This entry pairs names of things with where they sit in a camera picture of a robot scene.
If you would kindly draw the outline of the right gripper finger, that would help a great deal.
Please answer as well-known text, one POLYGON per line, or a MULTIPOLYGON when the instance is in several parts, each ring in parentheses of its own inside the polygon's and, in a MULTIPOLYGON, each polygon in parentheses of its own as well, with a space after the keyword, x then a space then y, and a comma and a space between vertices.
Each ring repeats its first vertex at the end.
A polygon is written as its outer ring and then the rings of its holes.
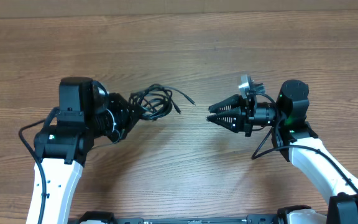
POLYGON ((244 130, 244 115, 240 108, 234 108, 208 116, 207 121, 222 126, 234 133, 244 130))
POLYGON ((210 113, 220 113, 223 111, 231 110, 239 106, 239 95, 232 95, 225 100, 215 103, 209 106, 208 111, 210 113))

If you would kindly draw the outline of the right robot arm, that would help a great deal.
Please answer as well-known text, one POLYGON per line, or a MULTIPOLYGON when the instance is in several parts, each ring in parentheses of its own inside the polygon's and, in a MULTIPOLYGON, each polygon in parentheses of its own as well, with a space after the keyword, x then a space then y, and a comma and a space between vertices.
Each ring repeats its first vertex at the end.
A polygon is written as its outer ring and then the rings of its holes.
POLYGON ((358 223, 358 178, 328 152, 307 122, 308 85, 287 80, 273 100, 263 84, 244 76, 239 90, 240 94, 211 105, 207 120, 247 137, 268 127, 273 147, 257 148, 251 158, 279 152, 306 175, 328 205, 325 215, 307 205, 294 205, 274 215, 249 215, 246 223, 358 223))

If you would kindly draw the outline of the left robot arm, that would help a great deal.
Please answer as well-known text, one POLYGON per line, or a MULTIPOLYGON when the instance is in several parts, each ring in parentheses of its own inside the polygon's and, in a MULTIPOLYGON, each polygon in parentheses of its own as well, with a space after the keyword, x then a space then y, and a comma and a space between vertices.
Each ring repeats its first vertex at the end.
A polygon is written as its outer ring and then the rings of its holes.
POLYGON ((35 135, 31 154, 35 177, 27 223, 67 223, 73 195, 94 140, 126 138, 143 109, 109 93, 88 77, 66 77, 59 84, 59 106, 35 135))

